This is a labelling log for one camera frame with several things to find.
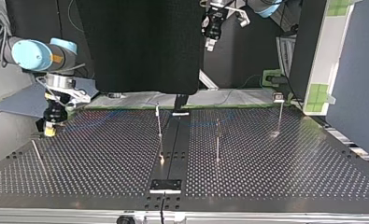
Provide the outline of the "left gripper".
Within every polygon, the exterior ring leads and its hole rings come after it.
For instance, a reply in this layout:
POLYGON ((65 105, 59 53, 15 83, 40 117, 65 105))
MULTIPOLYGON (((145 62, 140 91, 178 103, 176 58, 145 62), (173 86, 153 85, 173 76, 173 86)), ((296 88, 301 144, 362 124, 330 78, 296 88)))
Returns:
POLYGON ((213 51, 221 36, 221 26, 226 20, 228 10, 222 7, 211 7, 203 17, 203 35, 206 39, 206 50, 213 51))

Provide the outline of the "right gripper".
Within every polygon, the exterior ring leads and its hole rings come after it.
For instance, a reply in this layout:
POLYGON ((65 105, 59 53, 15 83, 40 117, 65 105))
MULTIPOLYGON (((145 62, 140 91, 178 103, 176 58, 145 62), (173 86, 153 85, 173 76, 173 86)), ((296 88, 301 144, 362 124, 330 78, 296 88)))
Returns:
POLYGON ((46 92, 44 97, 48 103, 48 107, 44 111, 44 119, 47 121, 44 135, 53 137, 56 135, 56 128, 53 123, 67 120, 65 105, 70 101, 70 96, 61 92, 54 92, 53 94, 46 92))

